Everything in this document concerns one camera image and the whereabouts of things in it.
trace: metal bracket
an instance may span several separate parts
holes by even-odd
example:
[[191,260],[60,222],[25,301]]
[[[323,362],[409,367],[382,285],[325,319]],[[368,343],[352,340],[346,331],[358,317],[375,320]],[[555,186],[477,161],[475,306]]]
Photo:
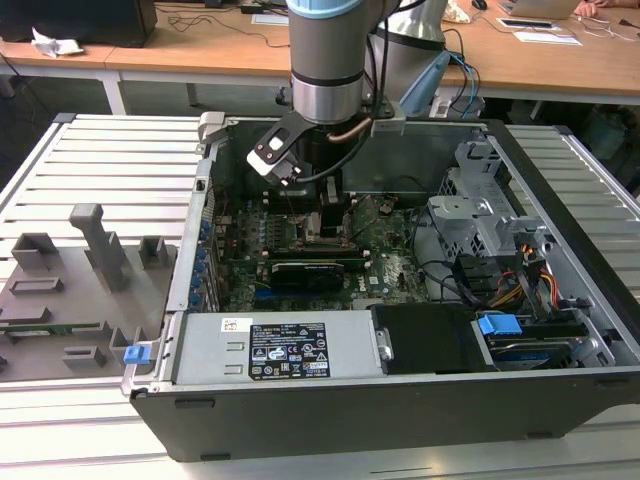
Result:
[[224,112],[205,112],[198,122],[198,138],[203,145],[226,140],[227,127],[237,125],[237,120],[228,119]]
[[500,248],[514,246],[513,235],[520,232],[535,233],[539,229],[545,229],[546,225],[538,217],[501,218],[496,225],[496,233],[500,238]]
[[391,102],[385,109],[385,116],[373,121],[371,136],[404,135],[404,127],[407,124],[407,116],[397,102]]

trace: blue latch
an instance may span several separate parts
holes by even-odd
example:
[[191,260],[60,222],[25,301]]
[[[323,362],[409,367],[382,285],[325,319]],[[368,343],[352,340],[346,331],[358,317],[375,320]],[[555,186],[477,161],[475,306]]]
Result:
[[149,365],[151,363],[150,345],[131,345],[124,351],[125,365]]
[[522,327],[515,315],[487,313],[478,320],[483,335],[520,335]]

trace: paper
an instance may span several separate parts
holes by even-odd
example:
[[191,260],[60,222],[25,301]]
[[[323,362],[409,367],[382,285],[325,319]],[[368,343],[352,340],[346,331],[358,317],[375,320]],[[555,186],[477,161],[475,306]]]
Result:
[[289,25],[289,17],[270,13],[256,13],[251,19],[254,25]]
[[514,32],[514,35],[518,37],[521,42],[534,42],[534,43],[553,43],[555,45],[576,45],[581,47],[582,44],[576,40],[575,37],[570,35],[558,35],[552,33],[539,33],[539,32]]
[[35,28],[32,28],[31,31],[33,32],[31,45],[34,45],[44,55],[56,58],[58,55],[73,55],[84,52],[75,40],[56,40],[38,33]]

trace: desk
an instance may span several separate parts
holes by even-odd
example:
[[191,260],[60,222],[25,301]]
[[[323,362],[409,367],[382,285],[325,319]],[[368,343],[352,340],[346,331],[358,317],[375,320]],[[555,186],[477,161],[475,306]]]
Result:
[[[471,14],[477,10],[463,0]],[[502,15],[495,0],[482,16],[494,25]],[[164,10],[202,8],[185,4],[160,4]],[[288,29],[282,26],[251,24],[251,16],[237,11],[207,14],[234,28],[262,33],[274,45],[288,42]],[[614,30],[638,38],[636,30],[617,25],[621,18],[640,25],[640,10],[601,9],[612,20]],[[169,25],[169,16],[195,17],[199,12],[168,14],[158,11],[158,25],[143,49],[88,46],[87,54],[52,59],[40,55],[29,44],[2,45],[2,52],[18,71],[30,76],[97,79],[104,85],[114,114],[126,114],[126,96],[121,82],[179,82],[189,86],[190,103],[196,103],[194,84],[285,86],[290,61],[288,48],[269,48],[264,39],[247,36],[210,20],[185,32]],[[462,34],[465,54],[482,76],[481,95],[511,99],[571,101],[608,104],[640,104],[639,42],[619,38],[597,38],[584,32],[576,20],[559,22],[567,26],[584,44],[582,47],[522,43],[513,35],[499,33],[485,21],[470,25],[443,24]],[[458,39],[447,34],[448,45],[459,50]],[[0,74],[11,70],[0,64]],[[447,104],[462,85],[458,68],[450,67],[444,76],[434,104]]]
[[[201,5],[159,4],[163,10],[202,9],[202,14],[220,19],[230,27],[260,33],[272,45],[289,42],[288,28],[253,25],[250,15],[239,11],[217,12]],[[178,32],[170,16],[193,18],[198,11],[176,14],[157,11],[158,23],[144,48],[86,46],[86,54],[50,58],[29,43],[0,43],[0,51],[21,75],[84,78],[102,82],[114,114],[127,113],[121,82],[152,81],[186,83],[189,101],[197,103],[194,84],[252,85],[277,87],[289,84],[289,48],[269,48],[260,36],[226,28],[214,20],[202,21]],[[0,75],[12,75],[0,61]]]
[[[488,0],[487,3],[489,9],[481,16],[496,28],[508,31],[495,20],[507,16],[498,2]],[[473,8],[466,10],[471,15],[478,12]],[[599,12],[601,19],[611,21],[614,32],[636,41],[589,35],[577,20],[571,18],[557,22],[563,27],[563,31],[557,33],[575,34],[582,47],[524,43],[512,34],[494,30],[478,18],[467,25],[443,23],[443,30],[455,28],[462,35],[466,59],[480,72],[483,97],[638,105],[640,38],[636,35],[638,30],[623,27],[618,22],[625,18],[640,25],[640,10],[604,8]],[[455,33],[447,33],[446,37],[447,46],[459,51]],[[462,82],[460,69],[450,67],[434,104],[450,100]]]

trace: warning label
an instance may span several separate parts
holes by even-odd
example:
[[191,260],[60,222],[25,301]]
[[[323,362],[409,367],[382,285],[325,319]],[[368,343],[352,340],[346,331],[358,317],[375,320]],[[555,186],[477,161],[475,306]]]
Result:
[[324,323],[252,325],[249,355],[253,380],[331,376]]

